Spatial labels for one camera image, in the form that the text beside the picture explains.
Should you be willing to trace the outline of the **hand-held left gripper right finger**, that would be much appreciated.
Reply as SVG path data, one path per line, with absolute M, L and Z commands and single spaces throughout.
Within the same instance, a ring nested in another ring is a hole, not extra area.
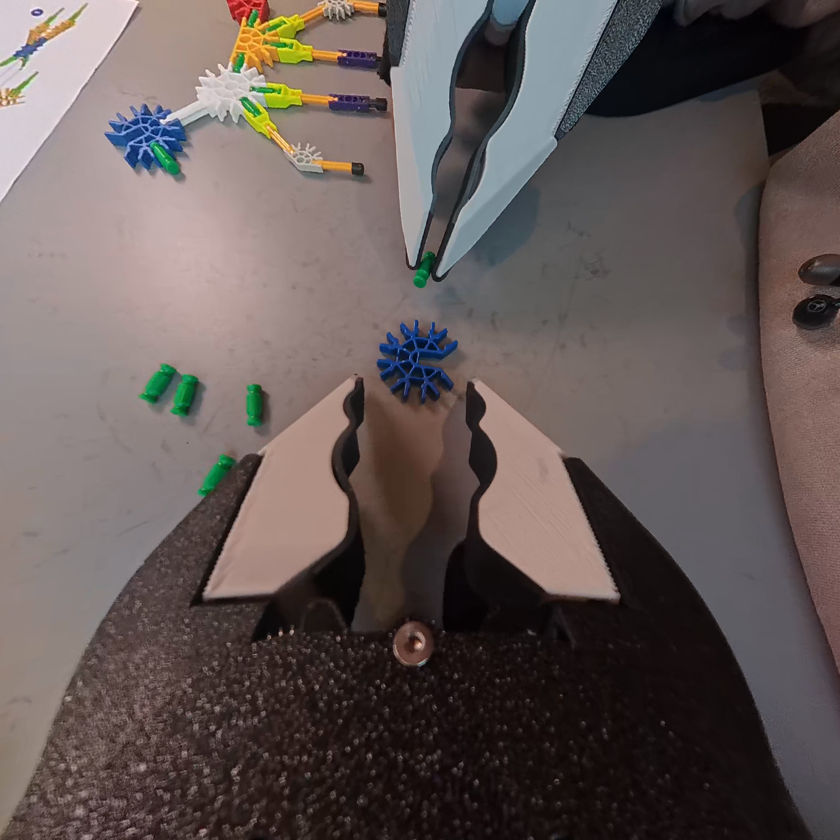
M 564 451 L 482 381 L 467 384 L 478 487 L 446 570 L 448 632 L 567 632 L 567 602 L 620 594 Z

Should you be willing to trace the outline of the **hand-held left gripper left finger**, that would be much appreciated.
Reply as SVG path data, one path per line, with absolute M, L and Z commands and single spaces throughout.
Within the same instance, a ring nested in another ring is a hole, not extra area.
M 364 381 L 351 376 L 258 452 L 204 603 L 266 603 L 258 632 L 351 629 L 365 574 L 350 484 L 363 420 Z

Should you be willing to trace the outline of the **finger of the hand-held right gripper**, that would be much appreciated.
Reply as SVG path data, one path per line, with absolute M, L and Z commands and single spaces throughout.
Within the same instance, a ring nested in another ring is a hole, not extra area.
M 490 1 L 391 2 L 391 94 L 406 264 L 423 256 L 435 183 L 454 131 L 455 81 Z
M 614 1 L 538 1 L 514 44 L 512 91 L 465 172 L 434 265 L 449 273 L 498 219 L 558 144 L 572 104 Z

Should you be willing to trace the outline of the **multicoloured construction toy model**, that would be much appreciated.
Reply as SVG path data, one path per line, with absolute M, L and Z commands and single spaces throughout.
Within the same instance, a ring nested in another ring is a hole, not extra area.
M 198 80 L 193 103 L 161 117 L 162 125 L 179 123 L 185 127 L 199 119 L 219 122 L 245 119 L 258 134 L 274 143 L 289 162 L 306 173 L 340 173 L 364 176 L 360 162 L 329 161 L 310 143 L 290 143 L 284 139 L 270 117 L 271 110 L 317 107 L 339 113 L 385 112 L 387 100 L 361 94 L 311 94 L 286 84 L 269 81 L 262 70 L 275 64 L 327 62 L 349 69 L 377 70 L 382 57 L 369 50 L 315 49 L 298 39 L 310 24 L 320 20 L 351 18 L 354 14 L 385 18 L 384 2 L 322 1 L 305 14 L 265 17 L 262 7 L 250 8 L 239 29 L 228 63 L 216 72 L 205 71 Z

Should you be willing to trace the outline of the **blue snowflake connector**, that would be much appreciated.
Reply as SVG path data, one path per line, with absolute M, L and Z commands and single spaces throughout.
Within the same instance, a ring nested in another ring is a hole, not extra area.
M 377 361 L 380 377 L 390 382 L 392 393 L 398 394 L 404 403 L 413 390 L 417 390 L 418 401 L 425 404 L 428 398 L 437 401 L 441 390 L 450 392 L 455 384 L 439 365 L 454 353 L 459 342 L 448 340 L 448 331 L 438 331 L 432 323 L 426 333 L 419 328 L 419 321 L 409 328 L 400 325 L 401 337 L 388 332 L 380 343 L 381 358 Z
M 131 169 L 141 167 L 149 171 L 154 167 L 160 168 L 150 144 L 161 143 L 177 159 L 177 155 L 184 151 L 187 140 L 182 122 L 171 119 L 171 116 L 172 111 L 161 106 L 154 109 L 147 104 L 140 108 L 132 107 L 128 118 L 118 113 L 116 119 L 109 121 L 110 130 L 104 136 L 112 146 L 122 150 L 123 159 Z

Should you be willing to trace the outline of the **person's right forearm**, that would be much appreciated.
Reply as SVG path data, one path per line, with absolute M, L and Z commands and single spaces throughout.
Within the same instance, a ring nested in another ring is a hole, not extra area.
M 838 14 L 838 1 L 664 1 L 674 20 L 688 26 L 705 14 L 728 20 L 750 16 L 763 10 L 777 24 L 787 28 L 805 28 Z

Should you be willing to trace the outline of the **grey desk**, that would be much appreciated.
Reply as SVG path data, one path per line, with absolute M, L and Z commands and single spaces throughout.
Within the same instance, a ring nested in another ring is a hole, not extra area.
M 838 838 L 838 685 L 785 515 L 761 381 L 749 88 L 584 118 L 447 279 L 406 269 L 393 130 L 301 109 L 307 177 L 241 121 L 184 176 L 103 137 L 178 109 L 229 55 L 224 2 L 142 2 L 2 201 L 2 825 L 131 575 L 222 453 L 364 378 L 355 626 L 440 620 L 476 486 L 477 378 L 591 467 L 686 572 L 738 657 L 815 838 Z

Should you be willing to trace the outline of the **person's beige jacket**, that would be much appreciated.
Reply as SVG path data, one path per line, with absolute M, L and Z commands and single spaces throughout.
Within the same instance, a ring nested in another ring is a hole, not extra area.
M 759 225 L 759 319 L 766 403 L 784 504 L 826 640 L 839 651 L 838 323 L 795 326 L 798 269 L 838 253 L 838 159 L 816 137 L 777 161 Z

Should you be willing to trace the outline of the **white instruction sheet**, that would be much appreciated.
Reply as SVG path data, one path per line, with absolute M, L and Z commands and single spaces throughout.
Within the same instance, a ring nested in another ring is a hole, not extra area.
M 1 197 L 116 44 L 139 2 L 1 2 Z

